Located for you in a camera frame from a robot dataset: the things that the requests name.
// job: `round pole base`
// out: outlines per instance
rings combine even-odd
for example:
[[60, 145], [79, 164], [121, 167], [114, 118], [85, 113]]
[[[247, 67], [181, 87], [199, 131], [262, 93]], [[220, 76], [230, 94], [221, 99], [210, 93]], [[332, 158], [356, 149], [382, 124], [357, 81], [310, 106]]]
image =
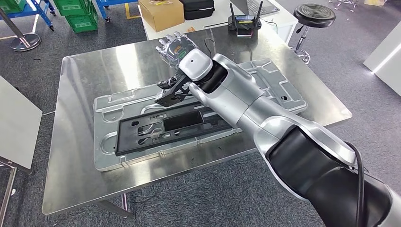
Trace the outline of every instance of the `round pole base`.
[[24, 37], [26, 39], [26, 41], [30, 44], [29, 47], [26, 47], [19, 38], [15, 38], [12, 42], [10, 47], [17, 52], [23, 52], [23, 51], [29, 51], [34, 49], [35, 47], [37, 47], [40, 42], [41, 39], [40, 37], [35, 34], [35, 33], [28, 33], [28, 34], [24, 34]]

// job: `rectangular slot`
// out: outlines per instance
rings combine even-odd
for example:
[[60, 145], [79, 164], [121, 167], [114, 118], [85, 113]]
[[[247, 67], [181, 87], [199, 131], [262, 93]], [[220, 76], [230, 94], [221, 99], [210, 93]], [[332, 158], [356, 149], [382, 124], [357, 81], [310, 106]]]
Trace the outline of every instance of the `rectangular slot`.
[[174, 117], [163, 119], [165, 131], [171, 131], [203, 123], [202, 114], [200, 111], [184, 113]]

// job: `yellow floor tape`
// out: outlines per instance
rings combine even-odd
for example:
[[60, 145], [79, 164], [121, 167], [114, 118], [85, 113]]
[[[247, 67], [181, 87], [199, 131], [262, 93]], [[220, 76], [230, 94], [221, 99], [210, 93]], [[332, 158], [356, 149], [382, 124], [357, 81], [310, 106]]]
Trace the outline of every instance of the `yellow floor tape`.
[[140, 15], [138, 15], [138, 16], [130, 16], [130, 8], [129, 8], [129, 6], [128, 6], [128, 3], [126, 3], [125, 4], [125, 16], [127, 17], [127, 20], [128, 19], [134, 19], [134, 18], [139, 18], [140, 17]]

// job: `metal table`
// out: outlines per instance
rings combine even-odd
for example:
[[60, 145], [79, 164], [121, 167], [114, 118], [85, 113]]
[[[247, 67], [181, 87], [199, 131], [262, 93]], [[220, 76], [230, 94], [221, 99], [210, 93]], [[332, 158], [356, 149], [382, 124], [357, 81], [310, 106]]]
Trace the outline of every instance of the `metal table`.
[[[214, 39], [216, 45], [211, 50], [236, 63], [272, 59], [308, 102], [307, 110], [300, 114], [306, 119], [331, 126], [352, 117], [344, 104], [266, 26], [259, 30], [258, 38], [252, 39], [229, 35], [225, 26], [188, 36], [206, 53], [204, 39]], [[256, 151], [252, 141], [238, 133], [124, 168], [107, 172], [95, 169], [94, 99], [171, 77], [172, 69], [155, 50], [158, 44], [157, 40], [150, 40], [63, 59], [44, 190], [44, 214], [96, 203], [127, 216], [126, 211], [107, 199]], [[221, 148], [218, 152], [214, 149], [217, 146]]]

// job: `stool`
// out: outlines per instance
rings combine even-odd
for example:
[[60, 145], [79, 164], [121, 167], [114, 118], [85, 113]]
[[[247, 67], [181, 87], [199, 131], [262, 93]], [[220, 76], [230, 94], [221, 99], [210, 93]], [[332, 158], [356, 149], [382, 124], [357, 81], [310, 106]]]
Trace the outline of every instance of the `stool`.
[[308, 52], [302, 50], [301, 47], [304, 39], [306, 39], [309, 27], [329, 27], [336, 19], [336, 15], [333, 10], [326, 6], [303, 4], [295, 8], [294, 16], [298, 19], [299, 23], [303, 24], [296, 33], [300, 33], [303, 27], [305, 27], [305, 30], [296, 47], [291, 47], [291, 49], [294, 50], [295, 54], [302, 59], [305, 64], [308, 64], [311, 60], [311, 56]]

